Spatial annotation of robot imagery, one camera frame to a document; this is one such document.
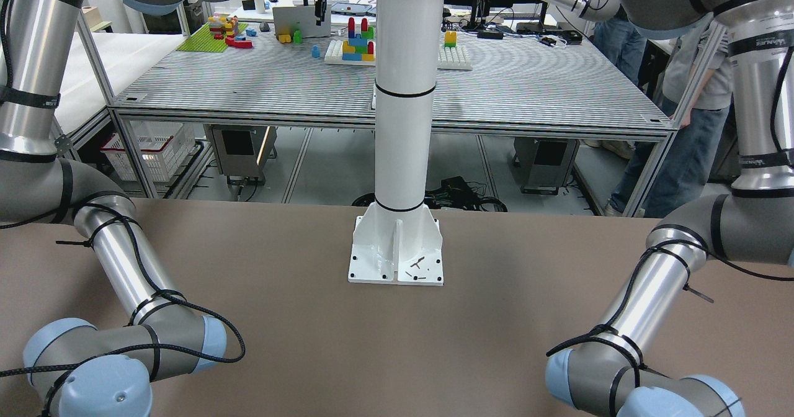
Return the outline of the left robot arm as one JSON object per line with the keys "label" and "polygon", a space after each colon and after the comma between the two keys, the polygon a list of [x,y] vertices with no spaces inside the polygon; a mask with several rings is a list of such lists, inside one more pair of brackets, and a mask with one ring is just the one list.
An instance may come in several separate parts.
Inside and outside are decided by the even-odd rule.
{"label": "left robot arm", "polygon": [[724,383],[656,374],[643,352],[708,257],[792,265],[793,0],[620,1],[641,30],[680,32],[710,12],[726,27],[742,174],[730,194],[687,203],[653,228],[604,322],[548,352],[545,384],[594,415],[743,416]]}

